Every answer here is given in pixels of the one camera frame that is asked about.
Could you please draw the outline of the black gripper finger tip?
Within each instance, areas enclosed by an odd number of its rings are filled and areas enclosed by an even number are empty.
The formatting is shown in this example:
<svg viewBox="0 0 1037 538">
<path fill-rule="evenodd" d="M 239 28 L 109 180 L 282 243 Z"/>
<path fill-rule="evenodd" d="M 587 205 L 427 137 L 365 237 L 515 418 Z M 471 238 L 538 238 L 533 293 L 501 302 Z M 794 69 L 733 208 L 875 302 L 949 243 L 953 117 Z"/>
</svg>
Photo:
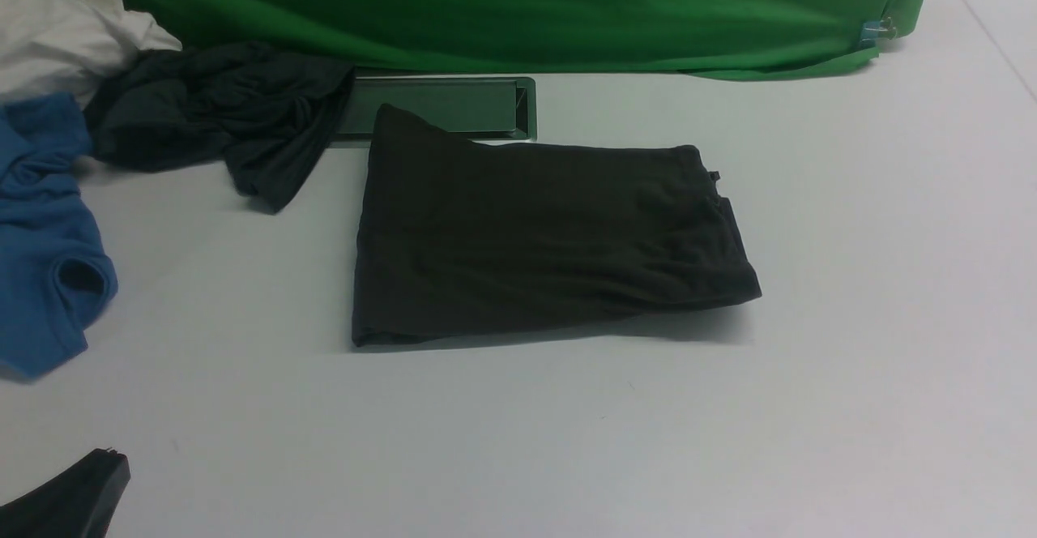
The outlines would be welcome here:
<svg viewBox="0 0 1037 538">
<path fill-rule="evenodd" d="M 105 537 L 130 482 L 127 455 L 94 449 L 1 507 L 2 537 Z"/>
</svg>

